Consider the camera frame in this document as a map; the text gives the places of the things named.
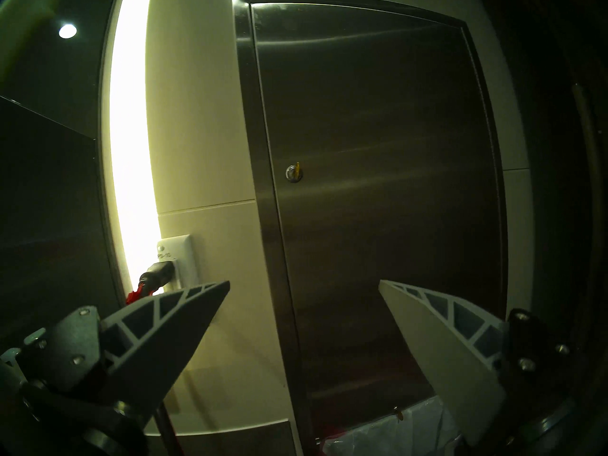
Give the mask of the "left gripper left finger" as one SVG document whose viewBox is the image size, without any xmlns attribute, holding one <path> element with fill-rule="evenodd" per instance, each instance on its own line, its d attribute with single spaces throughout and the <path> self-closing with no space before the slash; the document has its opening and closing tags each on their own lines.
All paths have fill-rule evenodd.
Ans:
<svg viewBox="0 0 608 456">
<path fill-rule="evenodd" d="M 190 362 L 230 291 L 221 281 L 152 295 L 101 319 L 82 306 L 26 345 L 27 380 L 96 404 L 123 401 L 150 416 Z"/>
</svg>

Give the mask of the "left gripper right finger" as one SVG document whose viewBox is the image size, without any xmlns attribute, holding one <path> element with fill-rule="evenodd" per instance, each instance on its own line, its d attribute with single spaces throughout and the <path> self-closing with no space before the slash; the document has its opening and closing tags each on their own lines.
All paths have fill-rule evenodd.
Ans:
<svg viewBox="0 0 608 456">
<path fill-rule="evenodd" d="M 575 348 L 531 312 L 379 282 L 406 345 L 454 419 L 457 448 L 557 448 L 575 412 Z"/>
</svg>

